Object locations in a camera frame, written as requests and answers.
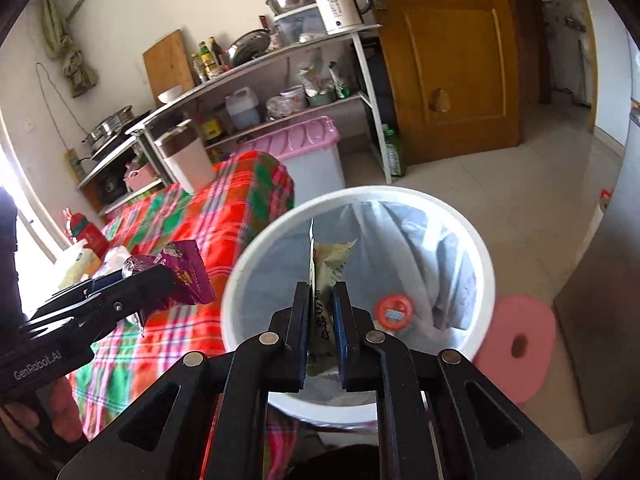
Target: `snack wrapper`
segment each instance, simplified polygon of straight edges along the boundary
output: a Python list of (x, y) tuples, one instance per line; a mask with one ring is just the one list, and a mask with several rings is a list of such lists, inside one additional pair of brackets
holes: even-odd
[(313, 256), (310, 282), (314, 291), (314, 308), (311, 313), (313, 318), (309, 331), (306, 373), (316, 376), (338, 364), (330, 307), (332, 290), (342, 277), (342, 271), (355, 241), (347, 244), (319, 244), (311, 238), (311, 244)]
[(169, 267), (177, 278), (177, 285), (163, 300), (145, 305), (133, 316), (127, 318), (138, 325), (140, 332), (143, 331), (147, 320), (156, 312), (184, 304), (211, 303), (216, 299), (196, 240), (169, 242), (156, 256), (143, 254), (132, 256), (122, 266), (122, 277), (128, 278), (154, 265)]

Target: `purple snack wrapper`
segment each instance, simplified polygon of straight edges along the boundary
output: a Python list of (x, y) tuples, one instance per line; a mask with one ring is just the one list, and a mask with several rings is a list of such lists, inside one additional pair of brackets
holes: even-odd
[(183, 304), (206, 304), (216, 299), (196, 240), (169, 242), (156, 256), (132, 256), (124, 262), (122, 277), (128, 278), (154, 265), (169, 267), (175, 274), (177, 285), (167, 298), (145, 305), (134, 314), (133, 321), (140, 332), (156, 312)]

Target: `white trash can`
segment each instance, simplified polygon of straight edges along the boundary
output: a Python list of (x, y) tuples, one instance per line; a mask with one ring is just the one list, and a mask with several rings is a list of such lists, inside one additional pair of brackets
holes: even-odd
[(340, 133), (327, 116), (292, 124), (240, 145), (236, 155), (257, 150), (278, 159), (294, 184), (296, 206), (326, 193), (344, 189), (338, 155)]
[[(495, 279), (478, 232), (455, 209), (400, 187), (355, 187), (286, 213), (246, 248), (226, 284), (222, 337), (227, 351), (267, 330), (308, 280), (309, 225), (316, 242), (354, 240), (344, 267), (351, 303), (373, 311), (391, 294), (410, 298), (414, 316), (396, 336), (436, 353), (456, 348), (468, 359), (489, 327)], [(337, 374), (306, 377), (299, 394), (270, 393), (269, 403), (317, 426), (361, 428), (376, 421), (375, 393), (345, 393)]]

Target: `plaid blanket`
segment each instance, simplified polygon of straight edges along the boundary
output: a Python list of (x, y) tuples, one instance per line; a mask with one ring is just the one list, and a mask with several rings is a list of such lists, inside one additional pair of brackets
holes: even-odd
[[(267, 153), (245, 153), (214, 170), (215, 181), (198, 194), (170, 186), (128, 207), (104, 229), (111, 247), (125, 246), (131, 254), (155, 254), (171, 240), (195, 239), (217, 299), (156, 313), (144, 337), (123, 320), (93, 345), (94, 360), (70, 376), (88, 438), (185, 353), (224, 352), (220, 302), (226, 280), (249, 242), (293, 207), (292, 179)], [(297, 427), (296, 421), (268, 410), (266, 479), (284, 473)]]

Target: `electric kettle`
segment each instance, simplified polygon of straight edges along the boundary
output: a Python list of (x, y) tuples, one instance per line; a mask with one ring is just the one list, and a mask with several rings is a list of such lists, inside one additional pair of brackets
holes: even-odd
[(361, 26), (362, 15), (371, 8), (372, 0), (365, 0), (362, 9), (356, 0), (316, 0), (316, 4), (327, 33), (337, 34)]

